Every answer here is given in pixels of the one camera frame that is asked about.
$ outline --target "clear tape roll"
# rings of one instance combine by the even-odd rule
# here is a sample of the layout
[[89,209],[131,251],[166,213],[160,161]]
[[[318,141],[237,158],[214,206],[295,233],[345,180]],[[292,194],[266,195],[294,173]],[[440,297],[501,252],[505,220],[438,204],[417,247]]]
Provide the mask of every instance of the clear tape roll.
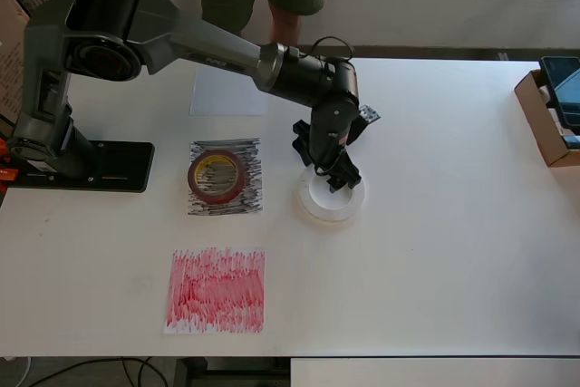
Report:
[[313,182],[315,178],[319,178],[314,172],[314,166],[310,165],[302,172],[300,176],[300,181],[298,182],[298,199],[304,207],[304,209],[314,218],[320,219],[324,222],[342,222],[346,219],[355,215],[361,208],[364,202],[364,181],[350,190],[348,187],[343,189],[349,189],[351,191],[351,197],[348,201],[339,208],[329,208],[326,205],[321,204],[315,197],[313,197]]

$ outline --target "red tape roll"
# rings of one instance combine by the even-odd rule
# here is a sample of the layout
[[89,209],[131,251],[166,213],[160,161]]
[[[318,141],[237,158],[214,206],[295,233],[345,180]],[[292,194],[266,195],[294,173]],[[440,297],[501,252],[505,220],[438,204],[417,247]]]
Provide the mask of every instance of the red tape roll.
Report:
[[[225,161],[236,169],[236,180],[231,188],[219,194],[209,194],[198,185],[200,171],[210,163]],[[225,204],[237,197],[246,185],[246,173],[244,164],[234,153],[228,150],[208,150],[201,153],[189,166],[188,184],[191,191],[203,202],[208,204]]]

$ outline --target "white wall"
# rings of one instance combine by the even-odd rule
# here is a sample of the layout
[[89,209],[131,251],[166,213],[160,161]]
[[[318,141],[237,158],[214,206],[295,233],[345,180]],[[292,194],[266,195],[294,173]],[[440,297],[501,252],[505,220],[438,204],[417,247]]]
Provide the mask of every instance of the white wall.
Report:
[[[199,0],[173,1],[201,14]],[[265,43],[269,25],[256,0],[245,37]],[[575,49],[580,0],[327,0],[304,19],[300,43],[329,34],[353,45]]]

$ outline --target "black mounting plate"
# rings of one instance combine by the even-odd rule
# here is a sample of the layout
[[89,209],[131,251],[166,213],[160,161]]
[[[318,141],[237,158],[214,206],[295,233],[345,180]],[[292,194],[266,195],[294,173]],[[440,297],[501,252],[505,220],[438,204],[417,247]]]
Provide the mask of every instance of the black mounting plate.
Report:
[[149,142],[92,140],[102,153],[102,166],[87,179],[67,179],[40,170],[21,171],[10,188],[143,192],[147,187],[155,148]]

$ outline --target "paper sheet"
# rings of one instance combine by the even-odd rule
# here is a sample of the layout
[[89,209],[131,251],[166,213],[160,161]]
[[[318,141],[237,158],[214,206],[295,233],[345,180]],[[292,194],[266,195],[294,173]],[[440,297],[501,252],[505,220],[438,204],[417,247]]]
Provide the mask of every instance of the paper sheet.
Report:
[[261,248],[176,250],[165,333],[261,333],[265,263]]
[[242,192],[226,204],[208,204],[189,191],[189,215],[234,215],[262,211],[262,160],[260,139],[244,140],[197,140],[191,143],[189,163],[206,150],[224,149],[240,158],[246,173],[246,185]]
[[266,115],[267,99],[247,76],[202,67],[196,76],[189,115]]

